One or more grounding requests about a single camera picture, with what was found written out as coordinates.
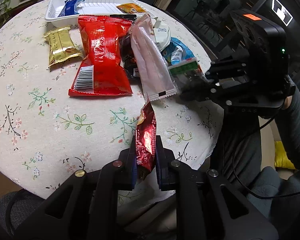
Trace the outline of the person's right hand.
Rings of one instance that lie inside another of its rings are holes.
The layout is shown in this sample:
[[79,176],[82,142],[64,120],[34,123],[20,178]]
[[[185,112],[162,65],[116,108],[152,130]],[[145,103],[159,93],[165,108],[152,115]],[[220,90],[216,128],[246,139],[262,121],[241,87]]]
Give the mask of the person's right hand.
[[290,104],[291,104],[291,102],[292,102],[292,99],[293,99],[293,97],[292,96],[288,96],[288,97],[286,97],[286,99],[285,99],[285,101],[284,101],[284,103],[283,103],[283,109],[287,109],[287,108],[289,108],[290,107]]

